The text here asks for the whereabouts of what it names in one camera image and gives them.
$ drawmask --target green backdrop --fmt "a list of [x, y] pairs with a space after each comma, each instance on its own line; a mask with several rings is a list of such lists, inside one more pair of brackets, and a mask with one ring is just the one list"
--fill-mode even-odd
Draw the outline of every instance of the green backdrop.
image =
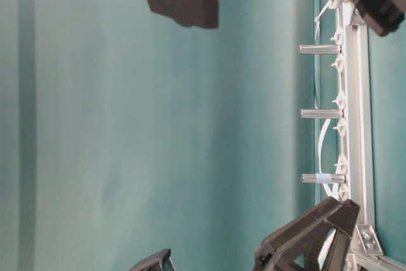
[[313, 206], [311, 2], [223, 0], [220, 30], [146, 0], [0, 2], [0, 270], [165, 247], [179, 270], [250, 270]]

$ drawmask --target white cable tie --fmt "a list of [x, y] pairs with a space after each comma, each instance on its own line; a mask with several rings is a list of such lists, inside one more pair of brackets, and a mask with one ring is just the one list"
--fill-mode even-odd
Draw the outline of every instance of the white cable tie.
[[332, 175], [331, 174], [316, 174], [316, 183], [330, 184], [330, 183], [332, 183]]
[[324, 14], [324, 12], [329, 8], [329, 6], [331, 5], [332, 0], [329, 0], [325, 6], [322, 8], [322, 10], [320, 11], [320, 13], [317, 15], [317, 17], [315, 18], [315, 41], [317, 41], [317, 38], [320, 35], [320, 18], [322, 17], [322, 15]]

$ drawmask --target bolt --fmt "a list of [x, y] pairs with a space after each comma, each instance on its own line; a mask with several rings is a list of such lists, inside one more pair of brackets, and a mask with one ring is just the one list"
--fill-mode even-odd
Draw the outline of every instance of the bolt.
[[371, 235], [368, 232], [362, 232], [362, 238], [365, 241], [370, 241], [372, 239]]
[[373, 251], [375, 250], [375, 245], [374, 244], [365, 244], [365, 247], [367, 247], [368, 251]]

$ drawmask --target metal peg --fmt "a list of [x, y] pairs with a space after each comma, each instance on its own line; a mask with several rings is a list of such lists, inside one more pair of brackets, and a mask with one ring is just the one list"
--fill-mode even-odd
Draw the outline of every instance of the metal peg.
[[341, 47], [335, 44], [301, 44], [301, 54], [339, 54]]
[[303, 174], [303, 183], [345, 183], [345, 175], [343, 174]]
[[343, 111], [339, 109], [302, 109], [302, 119], [340, 119]]

